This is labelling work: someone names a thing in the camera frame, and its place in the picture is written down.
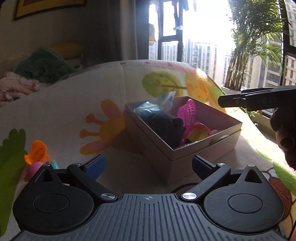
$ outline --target pink ball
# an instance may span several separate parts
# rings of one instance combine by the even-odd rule
[[[39,168],[43,165],[43,162],[35,162],[29,168],[29,178],[31,179],[35,173],[39,170]]]

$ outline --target black cable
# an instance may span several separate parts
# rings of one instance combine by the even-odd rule
[[[291,213],[290,213],[290,218],[291,218],[291,221],[292,221],[292,223],[293,223],[293,218],[292,218],[292,214],[291,214]],[[289,235],[289,237],[288,237],[288,240],[291,239],[291,237],[292,237],[292,235],[293,235],[293,233],[294,233],[294,230],[295,230],[295,226],[296,226],[296,222],[293,224],[293,227],[292,227],[291,233],[290,233],[290,235]]]
[[[195,186],[197,185],[198,183],[187,183],[187,184],[184,184],[182,186],[179,186],[177,187],[176,189],[174,189],[171,193],[176,193],[177,191],[179,191],[181,188],[184,188],[184,187],[187,187],[187,186]]]

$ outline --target sunlight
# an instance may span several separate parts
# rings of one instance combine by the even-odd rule
[[[235,47],[231,36],[234,25],[229,21],[231,13],[227,0],[198,0],[194,12],[193,0],[188,0],[189,11],[183,11],[183,40],[216,44],[225,49]],[[158,40],[158,19],[155,5],[149,8],[149,23],[154,25],[155,39]],[[175,35],[174,7],[164,3],[163,35]]]

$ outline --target ribbed surface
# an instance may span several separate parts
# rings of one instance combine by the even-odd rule
[[[275,241],[284,239],[273,231],[247,237],[228,233],[210,223],[197,205],[183,203],[172,194],[124,194],[117,202],[101,205],[94,218],[77,230],[53,236],[25,231],[16,240]]]

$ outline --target pink mesh toy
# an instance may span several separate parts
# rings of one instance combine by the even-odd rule
[[[192,99],[189,99],[185,105],[179,108],[177,117],[183,120],[185,131],[190,129],[195,124],[196,106]]]

